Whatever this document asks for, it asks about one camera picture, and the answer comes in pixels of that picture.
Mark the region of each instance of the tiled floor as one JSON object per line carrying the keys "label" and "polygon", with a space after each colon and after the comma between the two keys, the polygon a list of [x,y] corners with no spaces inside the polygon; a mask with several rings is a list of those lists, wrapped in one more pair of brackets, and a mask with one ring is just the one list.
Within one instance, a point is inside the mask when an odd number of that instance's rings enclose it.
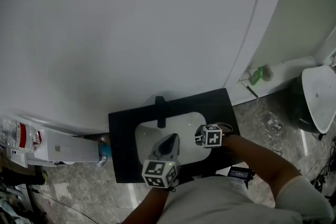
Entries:
{"label": "tiled floor", "polygon": [[[290,124],[282,106],[285,101],[286,93],[279,92],[234,107],[240,133],[259,145],[278,151],[312,180],[327,162],[331,141],[336,135],[336,121],[322,142],[319,142],[312,134],[301,132]],[[270,128],[267,123],[269,120],[281,124],[282,128]],[[100,224],[123,221],[149,191],[144,184],[117,184],[111,161],[102,168],[95,164],[74,164],[46,168],[46,171],[49,175],[48,184],[39,186],[40,192],[84,212]],[[268,185],[257,176],[250,182],[249,191],[255,202],[274,206]],[[93,223],[80,213],[45,196],[34,196],[51,223]]]}

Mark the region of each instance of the red label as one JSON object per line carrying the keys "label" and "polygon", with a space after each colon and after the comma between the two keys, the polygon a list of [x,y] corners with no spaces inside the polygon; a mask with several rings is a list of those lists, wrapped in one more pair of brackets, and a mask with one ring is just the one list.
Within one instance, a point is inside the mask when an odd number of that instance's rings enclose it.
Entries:
{"label": "red label", "polygon": [[27,132],[26,132],[26,126],[22,123],[20,123],[20,129],[21,129],[21,138],[20,138],[20,146],[21,148],[26,147],[26,140],[27,140]]}

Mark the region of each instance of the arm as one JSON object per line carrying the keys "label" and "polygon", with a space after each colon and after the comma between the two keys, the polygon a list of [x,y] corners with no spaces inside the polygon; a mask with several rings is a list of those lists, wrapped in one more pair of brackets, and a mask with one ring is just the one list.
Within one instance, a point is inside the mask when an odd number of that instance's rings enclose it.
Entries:
{"label": "arm", "polygon": [[239,135],[223,136],[223,146],[230,148],[270,186],[274,199],[288,181],[301,175],[278,154]]}
{"label": "arm", "polygon": [[123,224],[155,224],[162,213],[169,192],[152,188],[145,200],[127,217]]}

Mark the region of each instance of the white wall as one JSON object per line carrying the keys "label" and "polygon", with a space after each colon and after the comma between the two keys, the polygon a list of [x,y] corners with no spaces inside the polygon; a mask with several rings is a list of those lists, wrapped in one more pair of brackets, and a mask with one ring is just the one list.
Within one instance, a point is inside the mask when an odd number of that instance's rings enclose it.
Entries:
{"label": "white wall", "polygon": [[0,0],[0,112],[108,129],[163,91],[221,88],[255,0]]}
{"label": "white wall", "polygon": [[336,0],[279,0],[251,67],[312,56],[336,25]]}

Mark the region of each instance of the water bottle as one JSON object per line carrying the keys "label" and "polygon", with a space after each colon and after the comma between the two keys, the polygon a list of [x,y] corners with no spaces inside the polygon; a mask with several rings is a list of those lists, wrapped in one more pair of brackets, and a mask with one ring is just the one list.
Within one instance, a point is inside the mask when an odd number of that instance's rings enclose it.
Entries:
{"label": "water bottle", "polygon": [[0,145],[13,150],[33,152],[39,147],[41,136],[28,124],[8,116],[0,117]]}

